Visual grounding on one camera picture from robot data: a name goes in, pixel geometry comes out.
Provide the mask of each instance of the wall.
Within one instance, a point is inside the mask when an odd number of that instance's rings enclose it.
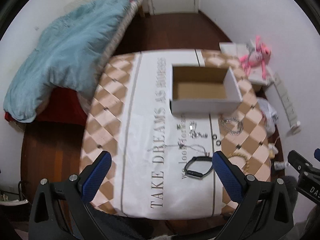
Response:
[[[200,10],[210,17],[233,42],[245,43],[256,34],[272,48],[269,66],[283,80],[301,121],[302,131],[288,134],[289,123],[274,87],[266,91],[279,114],[278,129],[285,158],[290,150],[307,158],[313,157],[319,143],[320,36],[294,0],[201,0]],[[298,176],[291,167],[287,175]],[[294,211],[296,222],[307,217],[314,204],[299,194]]]
[[[73,0],[30,0],[18,13],[0,41],[0,103],[20,65],[36,47],[41,32]],[[3,119],[0,107],[0,188],[17,190],[23,132]]]

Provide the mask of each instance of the cardboard box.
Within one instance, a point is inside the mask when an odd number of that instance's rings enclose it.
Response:
[[[169,78],[172,114],[231,114],[242,102],[231,68],[172,66]]]

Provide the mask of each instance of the plastic bag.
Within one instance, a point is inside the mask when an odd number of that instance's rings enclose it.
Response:
[[[260,106],[260,110],[266,117],[265,128],[266,128],[267,136],[270,137],[276,131],[275,125],[278,121],[277,112],[272,107],[272,105],[264,98],[257,98],[257,100]]]

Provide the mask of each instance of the pink panther plush toy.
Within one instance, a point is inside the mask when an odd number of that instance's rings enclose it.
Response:
[[[256,50],[252,50],[249,55],[239,58],[242,68],[247,76],[250,75],[252,67],[261,65],[262,78],[265,80],[267,77],[266,64],[269,63],[271,50],[262,42],[260,36],[256,36]]]

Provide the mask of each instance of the light blue blanket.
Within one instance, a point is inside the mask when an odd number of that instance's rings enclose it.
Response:
[[[129,6],[129,0],[96,0],[52,22],[13,78],[4,110],[19,122],[32,122],[56,86],[91,99],[101,55]]]

